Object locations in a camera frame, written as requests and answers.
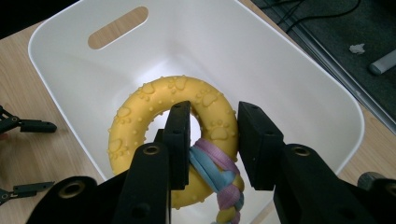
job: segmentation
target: yellow rubber ring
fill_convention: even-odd
[[[129,169],[135,150],[143,145],[149,124],[172,105],[191,102],[201,137],[236,161],[238,128],[231,105],[208,83],[186,76],[161,77],[138,88],[117,111],[109,129],[108,156],[113,173]],[[172,191],[172,207],[203,202],[213,191],[190,166],[189,185]]]
[[[231,223],[231,220],[236,215],[235,207],[229,207],[225,210],[220,210],[216,216],[217,223]]]

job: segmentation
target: wooden table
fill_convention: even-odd
[[[273,24],[249,0],[242,2]],[[71,133],[30,62],[27,48],[37,26],[0,40],[0,105],[21,119],[53,122],[58,130],[56,133],[20,133],[19,129],[8,132],[8,140],[0,141],[0,189],[12,190],[15,185],[36,182],[59,182],[73,175],[91,176],[101,183],[103,179]],[[362,111],[366,125],[364,139],[340,178],[356,184],[359,176],[367,171],[396,178],[396,136],[365,108]],[[0,223],[24,223],[44,195],[45,192],[41,192],[32,198],[5,203],[0,207]],[[263,211],[259,219],[268,211]]]

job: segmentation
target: black clip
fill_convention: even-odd
[[[22,133],[54,133],[56,125],[36,119],[20,119],[0,106],[0,133],[21,127]]]
[[[11,199],[27,198],[36,196],[38,192],[49,189],[54,182],[43,182],[28,185],[15,186],[13,191],[0,189],[0,206]]]

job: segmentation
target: floor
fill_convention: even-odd
[[[253,0],[253,3],[396,133],[396,66],[380,76],[368,70],[370,63],[396,49],[394,1]],[[349,50],[359,44],[364,44],[362,54]]]

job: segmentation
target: pink rope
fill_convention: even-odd
[[[236,167],[233,160],[231,160],[230,157],[228,157],[221,149],[211,144],[209,141],[205,140],[204,138],[200,138],[195,142],[195,145],[204,151],[215,164],[221,167],[221,169],[233,171],[235,174],[240,174],[238,167]]]
[[[200,138],[195,142],[195,147],[202,150],[223,171],[232,171],[234,174],[240,175],[238,167],[236,167],[233,160],[209,141]],[[226,210],[235,206],[236,214],[233,220],[231,220],[231,223],[238,224],[241,219],[239,210],[243,205],[243,194],[239,191],[239,188],[230,184],[218,192],[217,198],[220,210]]]

